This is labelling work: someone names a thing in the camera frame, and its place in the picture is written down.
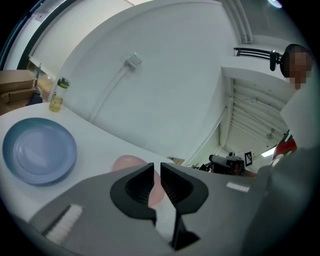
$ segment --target ceiling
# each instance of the ceiling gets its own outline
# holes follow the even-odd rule
[[[300,31],[283,10],[272,6],[268,0],[240,0],[253,37],[266,36],[289,42],[300,42]]]
[[[280,111],[292,97],[242,79],[231,79],[232,116],[224,148],[229,152],[251,151],[253,157],[274,147],[288,131]]]

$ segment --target white sticker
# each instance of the white sticker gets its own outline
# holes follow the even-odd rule
[[[245,192],[248,193],[250,187],[249,186],[244,186],[244,185],[239,185],[239,184],[235,184],[232,182],[228,182],[226,185],[227,188],[233,189],[233,190],[238,190],[241,192]]]
[[[245,167],[252,165],[251,151],[249,151],[249,152],[248,151],[236,152],[235,156],[241,158],[241,160],[244,161]]]

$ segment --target blue plate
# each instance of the blue plate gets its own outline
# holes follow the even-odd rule
[[[77,159],[77,145],[70,132],[45,118],[14,124],[4,137],[2,152],[13,174],[37,185],[60,179],[72,170]]]

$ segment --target white wall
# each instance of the white wall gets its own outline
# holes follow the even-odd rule
[[[31,16],[26,24],[24,24],[9,51],[4,64],[4,70],[17,69],[20,58],[26,49],[27,44],[40,25],[41,22],[35,20],[35,15]]]
[[[269,155],[267,157],[263,157],[262,155],[258,155],[252,159],[252,165],[247,168],[250,171],[257,173],[259,169],[263,166],[268,166],[272,162],[273,155]]]
[[[128,0],[128,1],[136,6],[136,5],[140,5],[140,4],[152,1],[152,0]]]
[[[87,119],[125,59],[137,52],[143,63],[117,84],[94,124],[159,155],[188,159],[219,123],[225,107],[221,60],[236,45],[218,2],[137,5],[75,48],[58,75],[71,83],[64,102]]]
[[[219,157],[225,158],[225,157],[229,156],[229,152],[226,151],[226,150],[222,147],[222,148],[220,148],[220,149],[216,152],[216,155],[217,155],[217,156],[219,155]]]
[[[231,118],[234,109],[234,102],[231,100],[234,96],[234,83],[230,77],[225,77],[222,75],[222,78],[225,87],[225,115],[223,115],[220,123],[220,146],[221,149],[224,149],[224,146],[228,141]]]
[[[261,49],[266,51],[275,50],[276,52],[283,54],[285,49],[290,44],[298,44],[296,41],[287,41],[280,38],[275,38],[265,35],[254,35],[254,44],[249,45],[249,48]]]
[[[217,152],[219,148],[219,129],[216,129],[202,149],[196,154],[189,165],[201,166],[209,163],[209,156]]]
[[[52,78],[75,47],[92,30],[113,15],[132,7],[124,0],[78,0],[42,38],[31,61]]]

